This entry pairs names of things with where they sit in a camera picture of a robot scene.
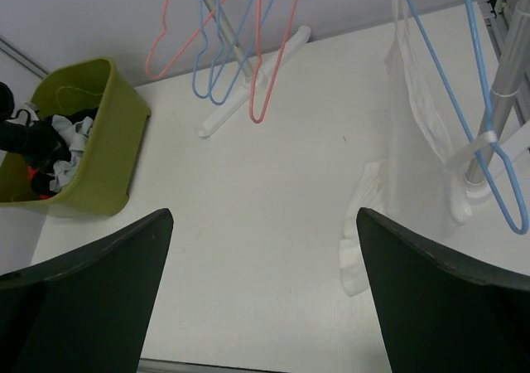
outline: white wall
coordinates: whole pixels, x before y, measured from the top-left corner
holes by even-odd
[[[226,2],[225,10],[234,24],[242,17],[246,1]],[[420,9],[458,1],[416,0]],[[0,0],[0,34],[48,69],[105,55],[113,57],[121,71],[137,83],[147,79],[143,62],[161,30],[162,3],[163,0]],[[169,32],[154,60],[156,69],[162,68],[197,28],[198,6],[198,0],[171,1]],[[291,0],[276,0],[264,28],[264,47],[279,45],[290,7]],[[307,24],[316,37],[323,37],[390,17],[390,0],[300,0],[294,26]],[[248,21],[241,37],[244,46],[252,36],[253,24]],[[201,47],[200,40],[195,42],[172,73],[189,70]]]
[[[17,102],[30,99],[39,83],[36,76],[2,52],[0,81],[9,86]],[[45,219],[45,216],[30,211],[0,209],[0,274],[30,264]]]

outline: gray pole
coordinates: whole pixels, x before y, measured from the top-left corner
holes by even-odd
[[[214,11],[217,8],[217,0],[203,0],[205,2],[206,7],[210,10],[210,12]],[[217,13],[214,14],[214,19],[217,21]],[[221,33],[223,34],[224,39],[229,45],[232,45],[235,39],[235,32],[234,29],[230,26],[229,19],[224,14],[223,8],[219,10],[219,28],[221,30]],[[236,40],[234,45],[234,56],[235,59],[241,63],[244,60],[244,50],[239,44],[239,41]],[[254,69],[250,62],[246,60],[243,64],[242,71],[246,77],[252,77]]]
[[[530,66],[530,0],[519,0],[510,23],[503,54],[500,56],[499,68],[491,86],[491,99],[494,107],[493,130],[500,138],[508,116],[512,111],[518,88],[524,74]],[[486,131],[485,116],[482,119],[479,133]],[[482,149],[484,160],[489,165],[494,155],[491,147]],[[484,173],[474,159],[466,173],[472,184],[480,184]]]

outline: wall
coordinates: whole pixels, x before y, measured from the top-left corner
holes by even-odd
[[[39,83],[32,73],[0,52],[0,81],[7,84],[17,102],[28,100]],[[20,209],[0,209],[0,274],[26,267],[31,262],[45,216]]]
[[[228,0],[225,11],[237,24],[247,0]],[[443,7],[460,0],[415,0],[420,9]],[[161,31],[163,0],[0,0],[0,34],[52,70],[94,56],[112,56],[134,83],[147,80],[143,62]],[[197,28],[198,0],[171,0],[166,39],[153,61],[160,70]],[[263,29],[263,46],[277,46],[284,32],[291,0],[276,0]],[[294,26],[307,24],[323,37],[389,20],[390,0],[300,0]],[[253,37],[253,24],[243,28],[242,44]],[[212,43],[205,58],[215,54]],[[202,48],[194,42],[171,73],[189,70]]]

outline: green laundry basket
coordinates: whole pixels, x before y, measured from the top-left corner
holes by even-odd
[[[22,207],[53,216],[76,212],[112,216],[128,201],[143,129],[151,110],[108,58],[56,70],[31,102],[41,119],[99,107],[79,168],[71,183],[47,200],[31,190],[27,164],[8,153],[0,167],[0,207]]]

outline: bin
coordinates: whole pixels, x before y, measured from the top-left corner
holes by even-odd
[[[151,110],[108,58],[67,66],[48,75],[31,102],[41,119],[99,107],[78,171],[47,200],[31,190],[27,164],[8,153],[0,167],[0,207],[21,207],[53,216],[112,216],[128,201],[128,185]]]

